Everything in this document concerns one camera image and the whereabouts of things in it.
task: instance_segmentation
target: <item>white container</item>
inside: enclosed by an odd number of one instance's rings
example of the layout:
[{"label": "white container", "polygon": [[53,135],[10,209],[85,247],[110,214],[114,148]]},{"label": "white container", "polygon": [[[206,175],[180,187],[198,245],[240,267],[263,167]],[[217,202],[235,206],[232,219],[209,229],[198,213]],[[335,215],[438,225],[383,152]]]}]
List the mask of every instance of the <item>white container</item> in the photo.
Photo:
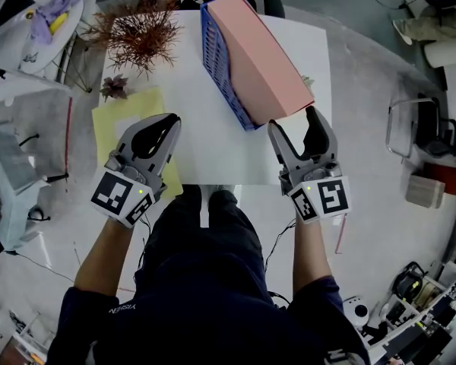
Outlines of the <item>white container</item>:
[{"label": "white container", "polygon": [[424,46],[427,62],[433,68],[456,64],[456,39],[443,40]]}]

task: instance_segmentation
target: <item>dried flower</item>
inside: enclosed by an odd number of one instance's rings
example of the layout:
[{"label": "dried flower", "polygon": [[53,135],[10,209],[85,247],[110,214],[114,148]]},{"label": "dried flower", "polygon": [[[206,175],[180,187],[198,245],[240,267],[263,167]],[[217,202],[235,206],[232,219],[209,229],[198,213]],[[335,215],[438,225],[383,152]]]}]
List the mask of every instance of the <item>dried flower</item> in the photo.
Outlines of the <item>dried flower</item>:
[{"label": "dried flower", "polygon": [[122,78],[123,75],[116,75],[114,78],[107,77],[103,81],[103,88],[100,89],[100,93],[105,97],[113,97],[113,99],[127,98],[127,93],[123,90],[123,87],[127,84],[127,78]]},{"label": "dried flower", "polygon": [[139,75],[145,72],[148,76],[155,57],[174,63],[170,46],[180,26],[171,20],[171,14],[176,8],[176,0],[139,0],[134,5],[122,2],[95,14],[97,24],[84,35],[92,47],[108,50],[115,70],[131,64],[137,66]]}]

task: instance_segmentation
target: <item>chair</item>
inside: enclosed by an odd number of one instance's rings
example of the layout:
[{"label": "chair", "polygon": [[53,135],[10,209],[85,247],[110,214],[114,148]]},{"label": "chair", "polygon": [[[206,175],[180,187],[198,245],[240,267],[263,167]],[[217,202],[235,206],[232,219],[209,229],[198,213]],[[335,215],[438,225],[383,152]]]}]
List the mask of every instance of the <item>chair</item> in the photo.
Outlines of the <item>chair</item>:
[{"label": "chair", "polygon": [[[391,126],[394,109],[401,105],[417,104],[417,121],[412,121],[410,146],[407,153],[401,153],[390,146]],[[451,123],[454,128],[444,129],[445,123]],[[410,158],[413,144],[434,158],[441,158],[445,155],[456,157],[456,121],[441,117],[439,101],[436,98],[428,98],[419,94],[418,99],[398,101],[390,105],[388,110],[387,124],[387,149],[402,158]]]}]

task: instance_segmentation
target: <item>purple cloth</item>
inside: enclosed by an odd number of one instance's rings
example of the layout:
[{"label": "purple cloth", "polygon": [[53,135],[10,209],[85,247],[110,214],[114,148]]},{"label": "purple cloth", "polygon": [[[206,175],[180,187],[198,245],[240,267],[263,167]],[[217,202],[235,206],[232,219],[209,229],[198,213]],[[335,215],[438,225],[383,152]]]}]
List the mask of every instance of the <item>purple cloth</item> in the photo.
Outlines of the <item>purple cloth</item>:
[{"label": "purple cloth", "polygon": [[32,39],[38,43],[49,45],[52,42],[52,34],[49,25],[78,1],[79,0],[51,0],[47,4],[38,7],[32,17]]}]

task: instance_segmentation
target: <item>sleeve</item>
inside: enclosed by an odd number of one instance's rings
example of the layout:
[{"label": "sleeve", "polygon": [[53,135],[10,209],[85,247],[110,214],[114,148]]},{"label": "sleeve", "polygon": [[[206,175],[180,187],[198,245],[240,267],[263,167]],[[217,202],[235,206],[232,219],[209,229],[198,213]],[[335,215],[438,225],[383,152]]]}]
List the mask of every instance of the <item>sleeve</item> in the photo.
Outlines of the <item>sleeve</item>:
[{"label": "sleeve", "polygon": [[343,314],[339,292],[333,276],[320,278],[296,293],[287,312],[299,324],[317,334],[328,352],[343,349],[358,354],[366,364],[370,364],[361,337]]},{"label": "sleeve", "polygon": [[47,363],[84,363],[91,343],[105,331],[108,311],[118,305],[116,297],[69,288],[62,301],[58,331]]}]

